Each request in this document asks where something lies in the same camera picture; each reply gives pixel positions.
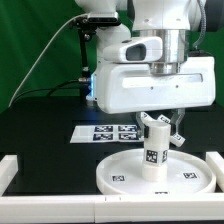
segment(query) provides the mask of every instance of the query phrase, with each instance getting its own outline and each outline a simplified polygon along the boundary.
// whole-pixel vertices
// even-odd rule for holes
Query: black cable
[[[34,93],[34,92],[41,92],[41,91],[52,91],[52,90],[70,90],[70,89],[80,89],[80,87],[68,87],[68,88],[62,88],[62,87],[58,87],[58,88],[44,88],[44,89],[34,89],[34,90],[29,90],[29,91],[26,91],[26,92],[23,92],[21,94],[19,94],[11,103],[11,106],[16,102],[18,101],[19,98],[21,98],[22,96],[26,95],[26,94],[29,94],[29,93]]]
[[[204,50],[193,50],[188,52],[189,57],[214,57],[211,53]]]
[[[61,88],[63,86],[67,86],[67,85],[70,85],[72,83],[78,83],[79,80],[78,79],[74,79],[74,80],[70,80],[70,81],[66,81],[66,82],[63,82],[59,85],[57,85],[56,87],[52,88],[52,90],[46,95],[47,97],[51,96],[55,91],[58,90],[58,88]]]
[[[36,65],[38,64],[38,62],[40,61],[40,59],[43,57],[43,55],[45,54],[45,52],[47,51],[47,49],[49,48],[49,46],[51,45],[51,43],[55,40],[55,38],[58,36],[58,34],[68,25],[70,24],[72,21],[82,17],[82,16],[87,16],[87,14],[83,14],[83,15],[79,15],[79,16],[75,16],[73,18],[71,18],[70,20],[68,20],[55,34],[54,36],[51,38],[51,40],[48,42],[47,46],[44,48],[44,50],[41,52],[40,56],[37,58],[37,60],[35,61],[35,63],[33,64],[33,66],[31,67],[31,69],[29,70],[29,72],[26,74],[25,78],[23,79],[23,81],[20,83],[19,87],[16,89],[16,91],[14,92],[10,102],[9,102],[9,107],[11,106],[11,103],[13,102],[13,100],[16,98],[17,93],[19,93],[19,91],[21,90],[22,86],[24,85],[24,83],[26,82],[26,80],[29,78],[29,76],[31,75],[32,71],[34,70],[34,68],[36,67]]]

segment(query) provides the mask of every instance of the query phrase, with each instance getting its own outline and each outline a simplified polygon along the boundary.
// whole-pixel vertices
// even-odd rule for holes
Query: black table
[[[150,115],[156,118],[161,113],[172,115],[170,110]],[[0,155],[16,154],[19,162],[19,172],[4,196],[100,194],[96,187],[97,164],[108,155],[142,148],[143,144],[70,144],[74,128],[134,122],[133,114],[108,115],[80,103],[78,97],[33,97],[18,101],[0,115]],[[206,151],[224,154],[224,109],[216,104],[187,109],[181,134],[186,142],[181,148],[172,146],[175,150],[201,158]]]

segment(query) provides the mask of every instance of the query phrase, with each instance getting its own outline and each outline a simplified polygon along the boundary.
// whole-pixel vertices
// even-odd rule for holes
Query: green backdrop
[[[0,0],[0,112],[7,108],[15,89],[54,33],[71,17],[81,13],[73,0]],[[224,29],[208,33],[201,46],[215,55],[217,102],[221,105],[224,105],[223,41]],[[87,47],[93,71],[95,41]],[[77,32],[67,27],[39,62],[22,91],[54,87],[80,77],[80,72]],[[77,91],[59,91],[57,94],[73,95]]]

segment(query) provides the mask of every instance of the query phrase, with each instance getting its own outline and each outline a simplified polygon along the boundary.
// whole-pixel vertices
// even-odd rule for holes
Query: cable
[[[43,57],[43,55],[45,54],[45,52],[47,51],[47,49],[49,48],[49,46],[51,45],[51,43],[54,41],[54,39],[58,36],[58,34],[69,24],[71,23],[73,20],[76,20],[78,17],[80,16],[85,16],[87,14],[82,14],[79,16],[75,16],[73,18],[71,18],[70,20],[68,20],[64,25],[61,26],[61,28],[54,34],[54,36],[51,38],[51,40],[48,42],[48,44],[46,45],[46,47],[44,48],[44,50],[41,52],[41,54],[39,55],[39,57],[37,58],[37,60],[35,61],[35,63],[33,64],[33,66],[31,67],[31,69],[29,70],[29,72],[27,73],[27,75],[25,76],[25,78],[23,79],[23,81],[20,83],[19,87],[16,89],[16,91],[14,92],[10,103],[9,103],[9,107],[11,107],[12,102],[14,101],[14,99],[16,98],[16,95],[18,94],[18,92],[21,90],[22,86],[24,85],[24,83],[26,82],[26,80],[29,78],[30,74],[32,73],[32,71],[34,70],[34,68],[36,67],[37,63],[40,61],[40,59]]]
[[[198,40],[193,43],[193,48],[197,49],[198,48],[198,45],[200,45],[204,38],[205,38],[205,33],[206,33],[206,12],[205,12],[205,8],[204,8],[204,5],[202,3],[201,0],[197,0],[198,1],[198,5],[200,7],[200,10],[201,10],[201,33],[200,33],[200,36],[198,38]]]
[[[209,57],[209,56],[214,57],[214,55],[212,55],[211,53],[204,50],[199,50],[199,49],[189,51],[188,56],[189,57]]]
[[[42,92],[42,91],[52,91],[54,90],[57,91],[57,90],[70,90],[70,89],[80,89],[80,87],[68,87],[68,88],[62,88],[62,87],[54,87],[54,88],[44,88],[44,89],[34,89],[34,90],[29,90],[29,91],[26,91],[26,92],[23,92],[21,94],[19,94],[17,97],[15,97],[10,105],[10,107],[19,99],[21,98],[22,96],[26,95],[26,94],[29,94],[29,93],[33,93],[33,92]]]
[[[51,96],[55,91],[58,90],[58,88],[61,88],[63,86],[66,86],[66,85],[70,85],[72,83],[78,83],[79,80],[70,80],[70,81],[67,81],[67,82],[63,82],[61,83],[60,85],[57,85],[55,88],[52,88],[52,90],[47,94],[47,97]]]

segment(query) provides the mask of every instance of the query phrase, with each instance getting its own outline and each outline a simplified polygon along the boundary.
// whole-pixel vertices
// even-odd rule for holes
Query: white circular tray
[[[97,186],[103,194],[178,194],[214,192],[216,176],[201,159],[169,150],[167,179],[142,177],[144,149],[123,151],[105,158],[97,167]]]

